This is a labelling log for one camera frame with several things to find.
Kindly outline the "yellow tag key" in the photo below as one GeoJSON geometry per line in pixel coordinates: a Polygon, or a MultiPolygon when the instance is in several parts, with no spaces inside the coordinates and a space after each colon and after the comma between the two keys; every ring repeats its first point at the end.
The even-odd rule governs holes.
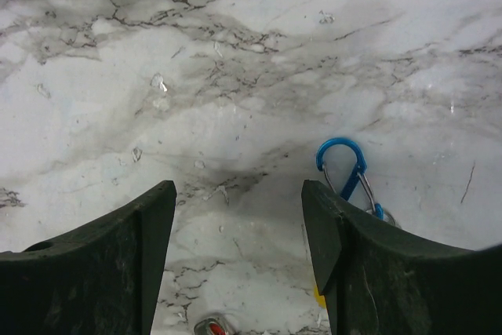
{"type": "Polygon", "coordinates": [[[320,294],[317,285],[314,286],[314,296],[315,300],[318,303],[320,308],[326,309],[326,299],[323,295],[320,294]]]}

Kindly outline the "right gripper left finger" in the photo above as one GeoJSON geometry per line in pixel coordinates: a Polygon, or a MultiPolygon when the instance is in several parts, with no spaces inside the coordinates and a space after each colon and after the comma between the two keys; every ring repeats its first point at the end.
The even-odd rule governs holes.
{"type": "Polygon", "coordinates": [[[176,205],[164,180],[130,203],[1,254],[3,334],[149,334],[176,205]]]}

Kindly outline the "blue carabiner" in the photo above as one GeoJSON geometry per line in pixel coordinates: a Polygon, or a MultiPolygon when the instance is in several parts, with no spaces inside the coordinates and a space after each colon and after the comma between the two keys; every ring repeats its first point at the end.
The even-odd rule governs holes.
{"type": "Polygon", "coordinates": [[[317,169],[324,174],[329,188],[349,202],[357,188],[367,197],[367,213],[383,220],[382,205],[376,200],[366,177],[367,163],[362,149],[346,137],[328,139],[318,148],[315,156],[317,169]]]}

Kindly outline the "small red tag key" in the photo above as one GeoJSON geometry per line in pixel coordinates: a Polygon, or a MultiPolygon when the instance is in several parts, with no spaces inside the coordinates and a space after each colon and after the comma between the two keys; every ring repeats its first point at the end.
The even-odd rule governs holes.
{"type": "Polygon", "coordinates": [[[235,335],[237,331],[220,314],[211,314],[200,319],[193,327],[194,335],[235,335]]]}

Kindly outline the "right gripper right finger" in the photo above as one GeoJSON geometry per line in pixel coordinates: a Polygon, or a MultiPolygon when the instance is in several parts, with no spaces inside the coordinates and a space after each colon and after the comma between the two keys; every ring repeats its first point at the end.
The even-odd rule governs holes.
{"type": "Polygon", "coordinates": [[[301,199],[332,333],[500,333],[499,246],[474,251],[421,238],[314,180],[301,199]]]}

